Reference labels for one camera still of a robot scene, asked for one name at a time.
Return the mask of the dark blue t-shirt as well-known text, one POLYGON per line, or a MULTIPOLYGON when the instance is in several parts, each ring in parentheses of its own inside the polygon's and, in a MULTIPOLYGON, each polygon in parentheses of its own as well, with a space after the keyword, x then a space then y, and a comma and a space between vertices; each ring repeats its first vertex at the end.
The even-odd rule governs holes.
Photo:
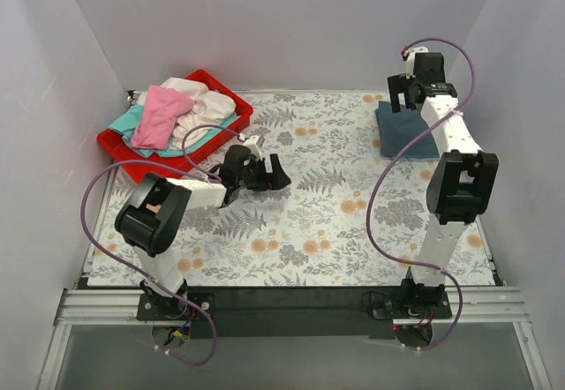
MULTIPOLYGON (((419 133, 427 129, 426 122, 417 111, 401 107, 403 109, 400 112, 394 113, 389 101, 379 101, 375 110, 380 134, 380 155, 383 157, 395 157, 419 133)), ((439 155, 430 134, 412 145, 405 154, 439 155)))

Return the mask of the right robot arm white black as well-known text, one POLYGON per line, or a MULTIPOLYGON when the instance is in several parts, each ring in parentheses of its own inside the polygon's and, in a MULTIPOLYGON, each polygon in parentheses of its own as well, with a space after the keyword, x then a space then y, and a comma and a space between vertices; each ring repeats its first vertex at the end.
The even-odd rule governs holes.
POLYGON ((388 78, 392 110, 419 113, 440 159, 426 190, 430 219, 424 242, 391 304, 410 317, 447 318, 443 272, 464 231, 485 212, 499 160, 471 136, 456 90, 446 81, 443 55, 416 47, 405 49, 403 60, 405 73, 388 78))

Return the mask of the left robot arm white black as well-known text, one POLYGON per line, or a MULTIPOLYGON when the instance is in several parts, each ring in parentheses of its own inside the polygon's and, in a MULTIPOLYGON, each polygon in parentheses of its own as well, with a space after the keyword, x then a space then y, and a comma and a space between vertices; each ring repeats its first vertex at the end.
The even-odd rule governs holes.
POLYGON ((279 191, 291 184, 277 154, 270 155, 271 169, 257 147, 233 145, 223 163, 208 172, 221 182, 171 179, 148 173, 134 189, 115 219, 115 229, 138 256, 152 283, 140 287, 149 303, 167 319, 179 319, 188 307, 187 284, 178 272, 170 250, 185 213, 204 208, 223 208, 239 192, 279 191))

